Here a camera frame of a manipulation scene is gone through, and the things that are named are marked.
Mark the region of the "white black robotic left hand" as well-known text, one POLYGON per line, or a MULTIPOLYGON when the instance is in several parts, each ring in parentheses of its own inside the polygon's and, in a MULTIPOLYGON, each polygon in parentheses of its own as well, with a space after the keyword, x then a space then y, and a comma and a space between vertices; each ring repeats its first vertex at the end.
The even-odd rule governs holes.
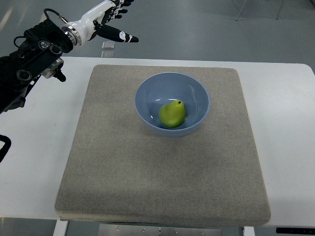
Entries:
POLYGON ((84 45, 96 36, 114 42, 137 43, 139 39, 136 36, 108 25, 108 22, 120 19, 127 13, 126 7, 132 3, 131 0, 104 0, 86 12, 80 20, 67 22, 62 31, 76 47, 84 45))

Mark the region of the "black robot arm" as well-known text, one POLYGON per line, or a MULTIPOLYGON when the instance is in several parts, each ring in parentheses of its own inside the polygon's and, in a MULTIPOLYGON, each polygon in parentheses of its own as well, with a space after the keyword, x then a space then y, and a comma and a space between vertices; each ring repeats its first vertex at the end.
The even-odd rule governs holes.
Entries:
POLYGON ((73 39, 50 20, 48 12, 64 19, 57 11, 45 8, 46 19, 26 30, 17 50, 0 59, 2 113, 24 107, 27 95, 41 76, 55 77, 61 82, 66 80, 61 71, 61 56, 73 50, 73 39))

